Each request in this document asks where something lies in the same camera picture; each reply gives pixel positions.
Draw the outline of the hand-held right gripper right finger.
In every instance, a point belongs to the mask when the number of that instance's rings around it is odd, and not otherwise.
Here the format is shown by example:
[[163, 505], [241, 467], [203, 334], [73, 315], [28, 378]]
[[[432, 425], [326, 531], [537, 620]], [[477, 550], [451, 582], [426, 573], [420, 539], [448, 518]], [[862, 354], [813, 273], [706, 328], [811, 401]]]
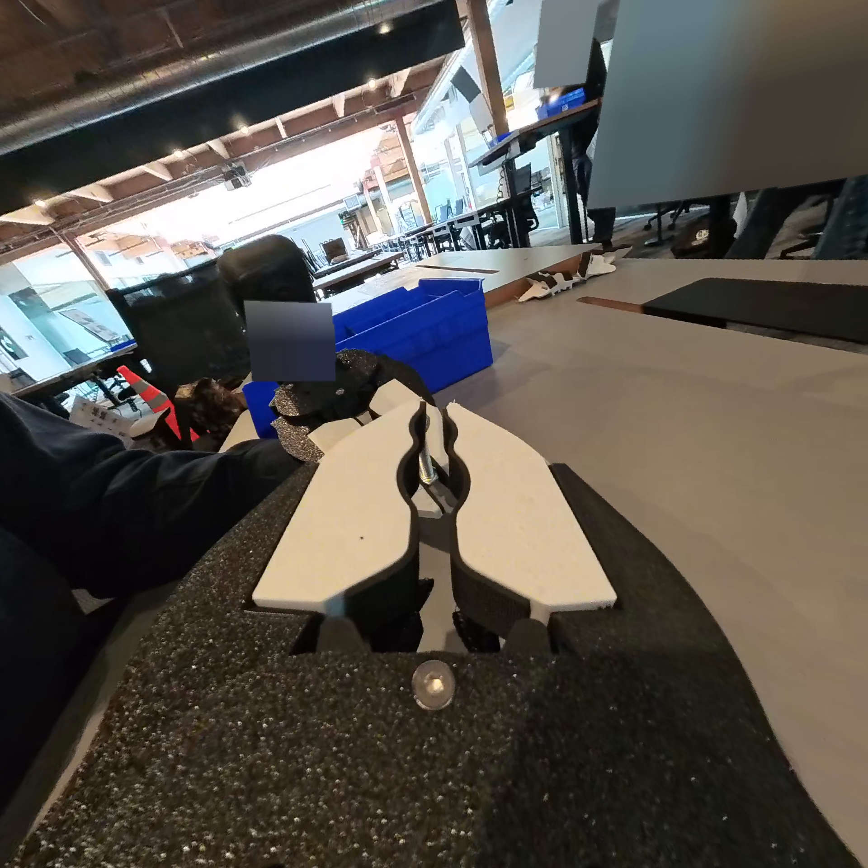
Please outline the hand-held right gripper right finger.
[[508, 636], [531, 619], [613, 609], [611, 581], [550, 464], [515, 434], [452, 402], [445, 447], [456, 498], [450, 574], [459, 612]]

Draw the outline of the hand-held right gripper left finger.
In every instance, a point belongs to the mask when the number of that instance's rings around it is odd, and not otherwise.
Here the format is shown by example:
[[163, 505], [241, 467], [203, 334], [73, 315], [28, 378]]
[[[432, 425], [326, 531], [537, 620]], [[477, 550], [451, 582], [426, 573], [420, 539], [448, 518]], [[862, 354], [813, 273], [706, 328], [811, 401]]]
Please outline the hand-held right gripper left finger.
[[419, 456], [427, 408], [408, 401], [317, 464], [253, 591], [256, 609], [396, 621], [416, 606]]

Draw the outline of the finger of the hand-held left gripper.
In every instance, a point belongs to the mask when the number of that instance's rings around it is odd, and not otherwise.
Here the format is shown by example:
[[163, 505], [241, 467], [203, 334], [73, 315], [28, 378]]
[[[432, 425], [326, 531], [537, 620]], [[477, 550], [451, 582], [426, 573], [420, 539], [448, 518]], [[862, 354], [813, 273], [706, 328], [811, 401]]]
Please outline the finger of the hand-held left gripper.
[[412, 425], [424, 400], [408, 386], [396, 379], [377, 388], [368, 405], [372, 424], [385, 419], [391, 425]]
[[327, 422], [308, 432], [308, 439], [323, 455], [342, 440], [350, 437], [361, 428], [357, 418], [343, 418]]

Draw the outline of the silver bolt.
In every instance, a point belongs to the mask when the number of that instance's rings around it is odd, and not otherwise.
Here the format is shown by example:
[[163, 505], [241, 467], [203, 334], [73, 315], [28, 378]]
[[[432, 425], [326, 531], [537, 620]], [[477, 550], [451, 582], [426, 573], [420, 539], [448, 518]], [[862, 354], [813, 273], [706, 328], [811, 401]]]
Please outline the silver bolt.
[[440, 472], [447, 473], [449, 459], [443, 444], [443, 422], [438, 409], [427, 408], [425, 441], [419, 455], [419, 476], [424, 485], [439, 480]]

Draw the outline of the person's left forearm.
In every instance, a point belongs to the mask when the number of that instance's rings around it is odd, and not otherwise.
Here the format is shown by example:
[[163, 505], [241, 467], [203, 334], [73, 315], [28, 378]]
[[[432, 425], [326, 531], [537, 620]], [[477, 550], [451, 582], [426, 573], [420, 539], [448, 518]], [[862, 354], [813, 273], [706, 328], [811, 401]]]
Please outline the person's left forearm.
[[4, 535], [101, 600], [180, 580], [301, 467], [272, 440], [128, 450], [8, 395], [1, 459]]

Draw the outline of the blue plastic bin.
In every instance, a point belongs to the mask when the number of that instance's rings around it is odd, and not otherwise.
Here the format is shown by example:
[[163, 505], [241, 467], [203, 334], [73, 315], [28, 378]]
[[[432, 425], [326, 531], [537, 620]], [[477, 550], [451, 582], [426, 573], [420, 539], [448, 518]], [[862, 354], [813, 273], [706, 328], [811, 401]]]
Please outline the blue plastic bin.
[[[324, 304], [331, 309], [338, 350], [360, 349], [406, 363], [432, 394], [492, 365], [478, 278], [423, 278], [415, 288], [397, 288], [338, 313]], [[258, 385], [252, 380], [243, 387], [246, 404]], [[268, 421], [252, 421], [257, 435], [267, 439]]]

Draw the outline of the dark mottled cloth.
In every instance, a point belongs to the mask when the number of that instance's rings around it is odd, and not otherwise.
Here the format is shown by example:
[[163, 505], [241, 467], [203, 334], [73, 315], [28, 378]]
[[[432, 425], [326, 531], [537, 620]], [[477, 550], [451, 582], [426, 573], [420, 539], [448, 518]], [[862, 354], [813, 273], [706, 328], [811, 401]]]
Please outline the dark mottled cloth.
[[246, 410], [242, 381], [203, 377], [177, 388], [174, 406], [184, 449], [216, 451], [223, 445]]

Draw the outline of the black mesh chair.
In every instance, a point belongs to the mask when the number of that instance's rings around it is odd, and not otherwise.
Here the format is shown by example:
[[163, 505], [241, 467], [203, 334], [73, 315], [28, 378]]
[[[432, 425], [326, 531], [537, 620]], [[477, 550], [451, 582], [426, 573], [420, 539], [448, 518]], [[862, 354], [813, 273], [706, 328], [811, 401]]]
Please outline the black mesh chair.
[[216, 260], [111, 289], [107, 297], [168, 395], [202, 378], [243, 380], [250, 373], [245, 325]]

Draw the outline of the grey wood-edged table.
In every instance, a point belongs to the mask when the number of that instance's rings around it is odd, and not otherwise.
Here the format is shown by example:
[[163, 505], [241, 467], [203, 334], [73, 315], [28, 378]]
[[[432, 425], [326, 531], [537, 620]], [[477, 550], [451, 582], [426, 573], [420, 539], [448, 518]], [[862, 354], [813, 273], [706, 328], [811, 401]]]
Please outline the grey wood-edged table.
[[521, 296], [538, 273], [576, 274], [582, 257], [596, 248], [581, 244], [443, 252], [400, 269], [396, 285], [411, 289], [423, 278], [478, 278], [485, 306], [494, 308]]

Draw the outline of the white black plastic part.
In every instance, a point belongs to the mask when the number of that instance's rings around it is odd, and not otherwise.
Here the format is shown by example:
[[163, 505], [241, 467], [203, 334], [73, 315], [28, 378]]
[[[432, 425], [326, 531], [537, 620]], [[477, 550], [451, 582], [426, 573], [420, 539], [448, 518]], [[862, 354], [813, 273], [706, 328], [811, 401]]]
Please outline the white black plastic part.
[[631, 250], [632, 248], [628, 246], [618, 247], [609, 252], [604, 252], [602, 249], [586, 251], [580, 256], [576, 274], [580, 280], [611, 274]]
[[584, 278], [565, 271], [540, 271], [528, 276], [528, 288], [517, 298], [519, 303], [542, 300], [579, 287]]

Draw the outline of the large blue storage bin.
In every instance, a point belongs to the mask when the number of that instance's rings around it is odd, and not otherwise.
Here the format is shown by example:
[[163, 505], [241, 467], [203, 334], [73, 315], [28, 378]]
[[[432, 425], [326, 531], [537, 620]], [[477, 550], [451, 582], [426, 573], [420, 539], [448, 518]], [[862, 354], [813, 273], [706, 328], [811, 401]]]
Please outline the large blue storage bin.
[[582, 87], [560, 94], [548, 94], [537, 107], [537, 119], [539, 121], [548, 120], [548, 118], [577, 109], [586, 101], [587, 95]]

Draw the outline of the person's navy sweatshirt torso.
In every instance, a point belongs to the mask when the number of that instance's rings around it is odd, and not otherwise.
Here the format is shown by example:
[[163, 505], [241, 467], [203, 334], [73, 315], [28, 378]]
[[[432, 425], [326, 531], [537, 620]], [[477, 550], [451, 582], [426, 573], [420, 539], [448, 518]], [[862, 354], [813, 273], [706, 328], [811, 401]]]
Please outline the person's navy sweatshirt torso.
[[109, 599], [85, 613], [67, 581], [2, 529], [2, 811], [128, 601]]

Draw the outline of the black bag with white logo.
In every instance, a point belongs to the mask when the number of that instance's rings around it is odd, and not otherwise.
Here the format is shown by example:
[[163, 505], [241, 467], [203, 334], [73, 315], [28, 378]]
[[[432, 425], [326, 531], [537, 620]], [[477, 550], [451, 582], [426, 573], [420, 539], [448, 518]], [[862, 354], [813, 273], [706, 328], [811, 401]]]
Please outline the black bag with white logo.
[[721, 259], [730, 250], [737, 223], [717, 220], [708, 212], [687, 223], [675, 236], [670, 250], [676, 259]]

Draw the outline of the thick wooden support column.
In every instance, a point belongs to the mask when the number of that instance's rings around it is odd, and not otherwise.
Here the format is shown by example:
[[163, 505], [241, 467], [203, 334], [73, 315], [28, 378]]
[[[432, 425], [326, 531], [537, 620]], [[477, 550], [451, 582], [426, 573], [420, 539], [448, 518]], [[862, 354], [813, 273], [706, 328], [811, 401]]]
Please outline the thick wooden support column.
[[485, 1], [462, 2], [467, 13], [473, 58], [476, 62], [476, 82], [482, 96], [468, 104], [476, 129], [488, 142], [509, 131], [505, 99], [491, 26], [488, 3]]

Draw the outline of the silver ventilation duct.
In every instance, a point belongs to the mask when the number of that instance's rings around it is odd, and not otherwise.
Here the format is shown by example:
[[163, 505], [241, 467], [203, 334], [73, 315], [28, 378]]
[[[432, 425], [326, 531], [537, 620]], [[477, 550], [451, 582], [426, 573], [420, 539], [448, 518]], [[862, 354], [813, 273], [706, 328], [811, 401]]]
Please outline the silver ventilation duct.
[[431, 13], [444, 20], [447, 50], [462, 43], [456, 2], [233, 2], [206, 35], [122, 67], [80, 70], [70, 86], [2, 108], [2, 156], [143, 109], [268, 62], [357, 35], [386, 37]]

